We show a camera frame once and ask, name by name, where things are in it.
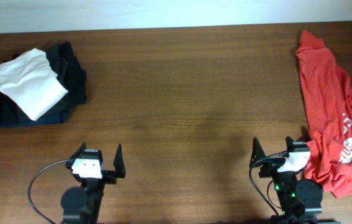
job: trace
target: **wooden table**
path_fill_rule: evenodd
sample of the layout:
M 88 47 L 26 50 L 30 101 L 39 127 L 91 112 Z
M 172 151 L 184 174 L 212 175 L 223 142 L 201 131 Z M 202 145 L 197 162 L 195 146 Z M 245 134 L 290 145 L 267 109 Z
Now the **wooden table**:
M 69 122 L 0 129 L 0 223 L 45 223 L 28 204 L 28 183 L 83 141 L 103 151 L 105 169 L 123 144 L 127 175 L 106 186 L 103 223 L 269 218 L 248 179 L 252 139 L 270 154 L 307 128 L 295 57 L 304 29 L 324 38 L 352 79 L 352 22 L 0 34 L 0 63 L 69 40 L 88 74 L 88 102 Z M 265 191 L 270 180 L 254 176 Z M 60 222 L 60 197 L 76 185 L 57 166 L 32 198 Z M 322 218 L 352 223 L 352 196 L 325 193 L 322 205 Z

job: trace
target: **clothing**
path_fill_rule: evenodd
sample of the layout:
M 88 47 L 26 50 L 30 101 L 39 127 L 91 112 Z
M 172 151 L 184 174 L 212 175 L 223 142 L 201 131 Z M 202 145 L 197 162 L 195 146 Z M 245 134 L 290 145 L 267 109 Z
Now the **clothing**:
M 56 77 L 46 53 L 32 49 L 0 64 L 0 92 L 36 121 L 68 92 Z
M 70 110 L 76 105 L 86 102 L 86 72 L 80 67 L 78 60 L 73 54 L 71 43 L 57 44 L 46 52 L 46 58 L 50 67 L 57 74 L 57 80 L 65 89 L 71 90 L 52 108 L 50 108 L 37 121 L 29 117 L 6 95 L 0 92 L 0 127 L 35 126 L 41 124 L 58 124 L 67 121 Z
M 297 51 L 312 141 L 305 177 L 336 198 L 352 194 L 352 89 L 324 41 L 303 31 Z

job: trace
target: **white t-shirt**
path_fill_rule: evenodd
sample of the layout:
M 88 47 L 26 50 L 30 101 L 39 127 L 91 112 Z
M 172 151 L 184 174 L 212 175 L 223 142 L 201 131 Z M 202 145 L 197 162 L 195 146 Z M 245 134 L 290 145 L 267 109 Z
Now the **white t-shirt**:
M 46 53 L 32 49 L 0 64 L 0 92 L 36 121 L 68 93 L 56 77 Z

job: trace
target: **black garment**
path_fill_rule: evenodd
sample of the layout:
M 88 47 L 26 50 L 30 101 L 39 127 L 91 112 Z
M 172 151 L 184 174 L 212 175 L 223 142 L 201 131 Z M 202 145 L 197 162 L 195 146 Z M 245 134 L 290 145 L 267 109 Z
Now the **black garment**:
M 46 58 L 68 93 L 37 121 L 32 121 L 15 102 L 0 92 L 0 127 L 64 123 L 73 107 L 85 104 L 86 72 L 74 56 L 71 43 L 55 45 L 46 52 Z

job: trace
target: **black cable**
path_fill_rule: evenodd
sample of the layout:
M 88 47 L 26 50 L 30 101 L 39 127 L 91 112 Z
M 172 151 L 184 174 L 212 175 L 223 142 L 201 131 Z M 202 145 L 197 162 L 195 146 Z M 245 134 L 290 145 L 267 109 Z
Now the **black cable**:
M 271 200 L 270 196 L 269 196 L 269 189 L 270 189 L 270 185 L 273 183 L 274 181 L 270 181 L 269 185 L 267 186 L 267 198 L 269 199 L 270 203 L 273 204 L 276 208 L 282 209 L 280 206 L 275 205 L 273 203 L 273 201 Z
M 47 218 L 44 214 L 42 214 L 34 205 L 34 203 L 32 202 L 32 199 L 31 199 L 31 187 L 32 187 L 32 184 L 34 183 L 35 179 L 41 174 L 43 173 L 43 171 L 45 171 L 46 169 L 48 169 L 49 167 L 52 167 L 54 165 L 57 165 L 59 163 L 62 163 L 62 162 L 66 162 L 68 161 L 69 159 L 64 159 L 64 160 L 61 160 L 61 161 L 57 161 L 57 162 L 54 162 L 52 164 L 49 164 L 47 166 L 45 166 L 43 169 L 41 169 L 35 176 L 34 178 L 32 178 L 31 182 L 29 183 L 29 186 L 28 186 L 28 191 L 27 191 L 27 195 L 28 195 L 28 201 L 29 201 L 29 204 L 31 205 L 32 209 L 34 209 L 34 211 L 36 213 L 38 213 L 38 215 L 40 215 L 42 218 L 46 219 L 46 221 L 48 221 L 49 223 L 51 224 L 55 224 L 55 222 L 51 221 L 51 219 Z
M 277 157 L 277 156 L 283 156 L 284 153 L 283 152 L 280 152 L 280 153 L 277 153 L 277 154 L 273 154 L 273 155 L 270 155 L 270 156 L 266 156 L 265 158 L 262 158 L 262 159 L 259 159 L 258 161 L 256 161 L 253 166 L 251 166 L 249 168 L 249 179 L 251 180 L 251 183 L 253 185 L 253 187 L 256 189 L 256 191 L 259 193 L 259 195 L 263 198 L 263 200 L 271 207 L 271 209 L 273 209 L 274 213 L 277 215 L 277 217 L 279 217 L 279 214 L 276 210 L 276 208 L 274 208 L 274 206 L 268 201 L 268 199 L 266 199 L 266 197 L 263 195 L 263 193 L 259 190 L 259 187 L 257 187 L 257 185 L 255 184 L 255 181 L 253 181 L 253 178 L 252 178 L 252 169 L 254 167 L 256 167 L 256 165 L 258 165 L 260 162 L 266 160 L 266 159 L 269 159 L 269 158 L 272 158 L 272 157 Z

